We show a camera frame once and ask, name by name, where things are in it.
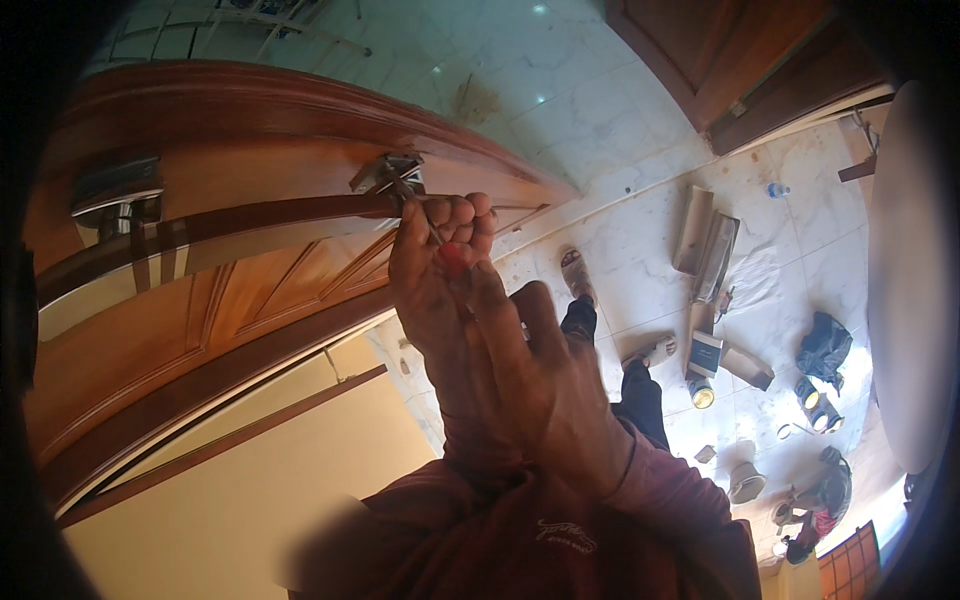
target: bag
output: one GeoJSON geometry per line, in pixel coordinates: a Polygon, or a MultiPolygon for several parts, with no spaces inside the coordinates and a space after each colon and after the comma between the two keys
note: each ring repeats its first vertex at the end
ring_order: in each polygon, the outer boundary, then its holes
{"type": "Polygon", "coordinates": [[[852,344],[853,336],[840,322],[827,313],[813,313],[813,330],[800,342],[797,368],[804,375],[833,384],[839,394],[843,377],[837,369],[847,360],[852,344]]]}

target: foot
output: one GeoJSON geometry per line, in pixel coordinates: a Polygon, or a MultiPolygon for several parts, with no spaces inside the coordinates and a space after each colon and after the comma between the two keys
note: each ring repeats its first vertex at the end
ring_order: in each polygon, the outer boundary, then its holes
{"type": "Polygon", "coordinates": [[[655,367],[656,365],[662,365],[666,362],[668,358],[674,355],[677,351],[677,338],[673,335],[667,335],[656,342],[641,348],[636,352],[632,352],[623,359],[621,366],[623,370],[626,371],[627,367],[630,366],[630,363],[635,360],[643,361],[643,366],[647,369],[655,367]]]}
{"type": "Polygon", "coordinates": [[[590,299],[591,304],[596,305],[597,298],[593,292],[593,286],[590,285],[587,262],[577,249],[564,249],[564,254],[560,259],[560,272],[564,276],[566,287],[570,288],[570,294],[573,294],[575,300],[586,296],[590,299]]]}

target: water bottle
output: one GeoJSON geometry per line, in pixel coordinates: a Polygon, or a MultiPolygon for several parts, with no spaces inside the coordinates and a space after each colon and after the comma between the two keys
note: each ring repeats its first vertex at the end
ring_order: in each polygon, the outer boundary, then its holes
{"type": "Polygon", "coordinates": [[[782,183],[775,182],[767,185],[767,196],[773,198],[774,200],[779,200],[789,195],[790,188],[784,187],[782,183]]]}

